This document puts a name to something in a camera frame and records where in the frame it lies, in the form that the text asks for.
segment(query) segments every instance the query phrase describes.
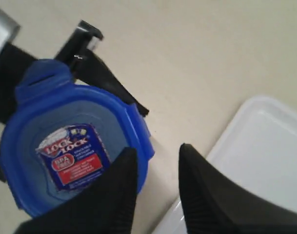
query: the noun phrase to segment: white plastic tray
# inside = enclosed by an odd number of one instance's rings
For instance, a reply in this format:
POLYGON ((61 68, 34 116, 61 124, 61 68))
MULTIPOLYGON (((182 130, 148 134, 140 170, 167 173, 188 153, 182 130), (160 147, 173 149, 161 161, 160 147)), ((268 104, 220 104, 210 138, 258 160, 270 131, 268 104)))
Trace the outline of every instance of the white plastic tray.
MULTIPOLYGON (((207 160, 250 192, 297 212, 297 113, 266 96, 246 101, 207 160)), ((180 199, 153 234, 186 234, 180 199)))

